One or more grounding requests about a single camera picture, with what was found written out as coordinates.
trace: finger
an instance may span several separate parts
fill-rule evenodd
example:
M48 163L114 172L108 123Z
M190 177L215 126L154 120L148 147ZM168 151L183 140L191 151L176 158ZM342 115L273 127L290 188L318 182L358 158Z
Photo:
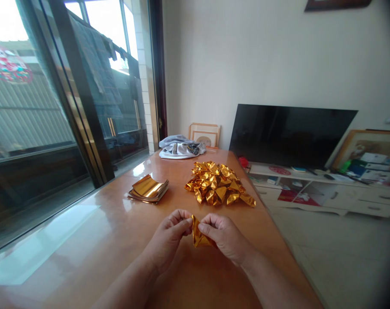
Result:
M181 236L186 231L186 229L189 229L192 226L192 223L193 223L192 218L188 218L182 220L177 225L171 227L170 230L172 231L172 234L174 234L175 236Z
M192 230L186 229L185 232L183 233L184 236L188 236L192 234Z
M219 231L218 229L213 228L212 226L210 226L209 224L206 224L206 223L198 224L198 229L201 231L202 234L204 234L205 236L208 236L213 241L215 241L215 242L219 241L221 231Z
M192 213L185 209L176 209L171 213L170 216L176 218L178 222L181 222L182 220L190 218L192 216Z
M187 210L176 209L162 221L161 226L164 229L168 229L177 225L182 220L190 218L191 216L192 214Z
M206 223L219 228L224 219L225 217L222 217L215 213L209 213L201 220L201 223Z

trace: white wall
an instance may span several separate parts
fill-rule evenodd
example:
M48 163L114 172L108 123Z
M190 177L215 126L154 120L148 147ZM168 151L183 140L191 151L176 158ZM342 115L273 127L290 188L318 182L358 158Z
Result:
M357 109L351 128L390 130L389 3L306 2L164 0L168 133L220 124L228 149L239 103Z

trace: wooden picture frame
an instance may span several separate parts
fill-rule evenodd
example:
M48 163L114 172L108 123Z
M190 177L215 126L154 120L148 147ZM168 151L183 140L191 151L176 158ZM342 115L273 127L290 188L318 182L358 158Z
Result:
M361 157L365 152L381 153L390 158L390 131L351 130L332 167L340 169L347 160Z
M194 132L204 132L206 134L216 134L216 142L212 148L218 147L219 143L219 134L221 131L221 126L217 124L203 124L194 122L189 126L188 138L194 140Z
M214 132L203 132L203 131L193 131L192 132L192 140L196 142L204 143L206 147L215 148L218 145L218 133Z
M308 0L305 12L363 8L370 3L371 0Z

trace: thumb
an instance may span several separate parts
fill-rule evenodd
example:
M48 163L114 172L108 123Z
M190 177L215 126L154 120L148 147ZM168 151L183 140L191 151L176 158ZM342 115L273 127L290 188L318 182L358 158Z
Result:
M182 220L177 225L171 227L171 230L174 233L174 235L182 235L186 231L186 229L192 226L192 223L193 223L193 219L188 218L186 220Z
M219 239L219 230L216 228L213 228L209 224L200 223L198 225L198 229L201 231L202 234L205 236L208 236L213 241L217 242Z

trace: folded gold paper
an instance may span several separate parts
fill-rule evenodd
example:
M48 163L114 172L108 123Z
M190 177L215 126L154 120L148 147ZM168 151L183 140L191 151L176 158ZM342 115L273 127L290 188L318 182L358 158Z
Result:
M199 221L197 218L195 218L194 215L192 215L193 223L192 223L192 235L194 239L194 247L206 247L210 245L215 245L215 242L209 238L203 235L200 230L198 229Z
M241 199L251 207L256 206L254 198L246 192L235 172L228 166L212 161L195 162L194 165L193 178L185 185L185 189L195 192L195 198L200 204L206 200L212 206L231 205Z
M153 180L148 174L132 185L132 187L139 195L151 199L156 197L163 185L163 183Z
M153 180L150 175L146 175L132 185L132 190L128 192L128 198L156 205L168 190L168 185L168 180L159 183Z

